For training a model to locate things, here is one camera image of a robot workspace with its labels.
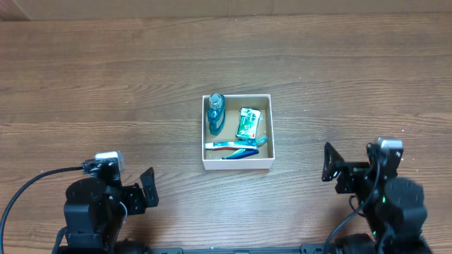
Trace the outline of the green white toothpaste tube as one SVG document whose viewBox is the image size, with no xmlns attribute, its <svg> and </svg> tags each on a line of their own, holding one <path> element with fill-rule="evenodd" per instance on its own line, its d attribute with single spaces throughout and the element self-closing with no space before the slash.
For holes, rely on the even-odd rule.
<svg viewBox="0 0 452 254">
<path fill-rule="evenodd" d="M 222 141 L 215 143 L 206 143 L 206 150 L 255 150 L 257 143 L 255 140 L 236 140 L 236 141 Z"/>
</svg>

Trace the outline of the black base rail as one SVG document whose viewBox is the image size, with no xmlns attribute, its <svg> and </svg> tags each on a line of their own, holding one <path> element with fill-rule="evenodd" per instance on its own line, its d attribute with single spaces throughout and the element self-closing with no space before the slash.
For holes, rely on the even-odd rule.
<svg viewBox="0 0 452 254">
<path fill-rule="evenodd" d="M 120 254 L 323 254 L 323 253 L 382 253 L 370 243 L 352 242 L 342 245 L 324 243 L 305 243 L 296 247 L 267 248 L 210 248 L 187 250 L 183 248 L 151 248 L 136 241 L 120 241 L 109 253 Z"/>
</svg>

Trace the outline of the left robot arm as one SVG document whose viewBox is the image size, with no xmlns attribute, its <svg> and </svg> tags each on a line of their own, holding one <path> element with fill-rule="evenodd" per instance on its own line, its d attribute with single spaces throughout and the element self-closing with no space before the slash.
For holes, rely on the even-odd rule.
<svg viewBox="0 0 452 254">
<path fill-rule="evenodd" d="M 154 169 L 140 175 L 140 184 L 123 186 L 118 162 L 92 161 L 82 167 L 90 176 L 66 189 L 66 226 L 58 232 L 52 252 L 151 253 L 145 243 L 117 239 L 127 217 L 158 205 Z"/>
</svg>

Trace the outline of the blue mouthwash bottle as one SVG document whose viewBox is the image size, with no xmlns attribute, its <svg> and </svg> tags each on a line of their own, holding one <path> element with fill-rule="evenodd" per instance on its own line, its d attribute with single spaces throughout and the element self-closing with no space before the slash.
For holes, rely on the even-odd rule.
<svg viewBox="0 0 452 254">
<path fill-rule="evenodd" d="M 211 135 L 219 135 L 225 124 L 225 97 L 214 93 L 208 99 L 208 123 Z"/>
</svg>

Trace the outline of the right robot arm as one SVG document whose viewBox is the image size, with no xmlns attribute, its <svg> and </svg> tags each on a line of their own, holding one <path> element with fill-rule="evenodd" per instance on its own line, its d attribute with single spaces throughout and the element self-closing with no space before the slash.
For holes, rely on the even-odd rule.
<svg viewBox="0 0 452 254">
<path fill-rule="evenodd" d="M 347 162 L 330 143 L 324 145 L 322 181 L 336 180 L 336 193 L 357 200 L 328 235 L 325 253 L 430 253 L 422 238 L 428 215 L 423 187 L 398 176 L 403 152 L 402 140 L 378 137 L 366 146 L 368 162 Z M 366 219 L 371 233 L 338 238 L 357 215 Z"/>
</svg>

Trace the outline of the white cardboard box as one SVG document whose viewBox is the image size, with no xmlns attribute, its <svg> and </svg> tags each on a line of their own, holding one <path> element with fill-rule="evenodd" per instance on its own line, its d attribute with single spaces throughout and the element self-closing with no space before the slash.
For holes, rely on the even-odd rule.
<svg viewBox="0 0 452 254">
<path fill-rule="evenodd" d="M 208 126 L 209 96 L 202 96 L 201 117 L 201 158 L 206 170 L 247 170 L 270 169 L 275 161 L 275 138 L 273 131 L 273 109 L 270 95 L 225 95 L 225 125 L 219 135 L 211 135 Z M 207 143 L 235 141 L 240 120 L 240 110 L 252 108 L 259 110 L 257 138 L 267 137 L 258 147 L 258 154 L 242 159 L 225 159 L 231 150 L 207 150 Z"/>
</svg>

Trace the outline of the green white toothbrush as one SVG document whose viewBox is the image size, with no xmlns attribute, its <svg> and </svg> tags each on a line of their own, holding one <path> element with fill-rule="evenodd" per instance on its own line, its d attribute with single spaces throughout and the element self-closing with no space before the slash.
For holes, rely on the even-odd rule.
<svg viewBox="0 0 452 254">
<path fill-rule="evenodd" d="M 268 137 L 266 135 L 262 135 L 261 137 L 256 139 L 256 146 L 261 147 L 265 145 L 268 141 Z"/>
</svg>

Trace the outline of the green white packet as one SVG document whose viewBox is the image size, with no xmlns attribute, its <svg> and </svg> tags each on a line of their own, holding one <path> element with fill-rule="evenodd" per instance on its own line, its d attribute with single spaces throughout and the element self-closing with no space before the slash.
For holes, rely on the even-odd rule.
<svg viewBox="0 0 452 254">
<path fill-rule="evenodd" d="M 242 140 L 255 139 L 261 112 L 252 108 L 241 108 L 236 136 Z"/>
</svg>

